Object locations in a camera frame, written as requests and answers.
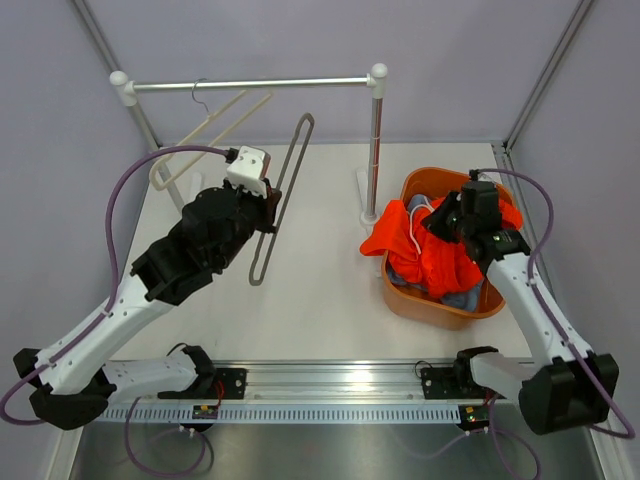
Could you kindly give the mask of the orange shorts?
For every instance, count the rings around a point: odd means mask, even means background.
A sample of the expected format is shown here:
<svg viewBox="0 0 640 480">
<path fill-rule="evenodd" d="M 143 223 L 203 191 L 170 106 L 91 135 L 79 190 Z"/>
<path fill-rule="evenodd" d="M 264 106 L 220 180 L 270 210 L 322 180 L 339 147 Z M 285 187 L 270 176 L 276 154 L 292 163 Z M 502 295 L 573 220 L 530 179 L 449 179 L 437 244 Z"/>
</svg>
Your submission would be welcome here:
<svg viewBox="0 0 640 480">
<path fill-rule="evenodd" d="M 446 306 L 473 312 L 483 274 L 462 244 L 447 243 L 422 226 L 442 202 L 422 194 L 408 204 L 390 201 L 359 251 L 367 257 L 386 255 L 393 285 L 417 288 Z"/>
</svg>

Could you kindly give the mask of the grey hanger with metal hook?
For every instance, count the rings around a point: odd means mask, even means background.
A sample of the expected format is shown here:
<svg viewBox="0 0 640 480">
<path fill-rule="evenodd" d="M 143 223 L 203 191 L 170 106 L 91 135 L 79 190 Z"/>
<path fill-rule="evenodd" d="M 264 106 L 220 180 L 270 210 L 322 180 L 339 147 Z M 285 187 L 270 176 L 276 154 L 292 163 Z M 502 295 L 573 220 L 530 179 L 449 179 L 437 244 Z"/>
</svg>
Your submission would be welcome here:
<svg viewBox="0 0 640 480">
<path fill-rule="evenodd" d="M 248 282 L 252 287 L 261 286 L 266 277 L 271 256 L 278 239 L 278 232 L 286 215 L 288 204 L 294 191 L 314 127 L 315 118 L 310 112 L 304 113 L 295 127 L 275 186 L 275 188 L 282 193 L 275 216 L 275 232 L 269 234 L 261 233 L 258 237 L 248 272 Z"/>
</svg>

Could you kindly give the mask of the light blue shorts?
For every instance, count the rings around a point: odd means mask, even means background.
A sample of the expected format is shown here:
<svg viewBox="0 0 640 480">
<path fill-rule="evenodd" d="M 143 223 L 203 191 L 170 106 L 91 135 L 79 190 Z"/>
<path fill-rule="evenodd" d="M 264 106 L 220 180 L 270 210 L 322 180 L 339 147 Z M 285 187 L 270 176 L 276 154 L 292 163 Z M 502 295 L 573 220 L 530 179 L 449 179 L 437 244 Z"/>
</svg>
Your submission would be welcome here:
<svg viewBox="0 0 640 480">
<path fill-rule="evenodd" d="M 408 260 L 391 252 L 387 274 L 396 286 L 419 289 L 444 305 L 472 312 L 483 284 L 478 268 L 466 257 L 463 246 L 445 243 L 420 225 L 441 202 L 416 194 L 403 212 L 390 206 L 392 221 L 400 229 L 400 246 L 408 247 L 415 258 Z"/>
</svg>

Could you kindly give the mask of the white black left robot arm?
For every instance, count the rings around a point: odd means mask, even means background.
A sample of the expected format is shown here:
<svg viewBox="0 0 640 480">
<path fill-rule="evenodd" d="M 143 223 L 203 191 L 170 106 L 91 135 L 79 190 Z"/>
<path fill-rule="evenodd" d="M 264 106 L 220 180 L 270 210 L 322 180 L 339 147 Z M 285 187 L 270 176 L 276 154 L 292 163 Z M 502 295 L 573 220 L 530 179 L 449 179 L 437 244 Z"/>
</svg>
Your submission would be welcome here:
<svg viewBox="0 0 640 480">
<path fill-rule="evenodd" d="M 74 430 L 110 405 L 154 395 L 201 399 L 214 394 L 217 369 L 204 349 L 187 345 L 161 358 L 115 361 L 112 356 L 144 327 L 222 274 L 254 233 L 276 232 L 281 191 L 264 196 L 224 182 L 186 204 L 169 233 L 131 266 L 114 298 L 47 349 L 15 354 L 21 378 L 34 388 L 29 402 L 38 421 Z"/>
</svg>

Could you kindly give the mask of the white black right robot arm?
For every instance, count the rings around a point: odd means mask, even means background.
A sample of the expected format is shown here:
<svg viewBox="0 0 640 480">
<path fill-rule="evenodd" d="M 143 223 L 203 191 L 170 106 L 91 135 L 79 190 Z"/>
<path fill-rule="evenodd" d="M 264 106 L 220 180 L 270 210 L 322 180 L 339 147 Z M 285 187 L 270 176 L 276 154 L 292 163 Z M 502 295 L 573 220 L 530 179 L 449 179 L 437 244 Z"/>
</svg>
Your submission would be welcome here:
<svg viewBox="0 0 640 480">
<path fill-rule="evenodd" d="M 571 326 L 521 233 L 503 226 L 499 200 L 495 184 L 468 181 L 423 225 L 464 247 L 511 310 L 534 365 L 526 368 L 494 347 L 462 350 L 453 363 L 454 388 L 466 397 L 487 389 L 511 401 L 538 435 L 600 424 L 612 409 L 618 365 L 611 355 L 596 354 Z"/>
</svg>

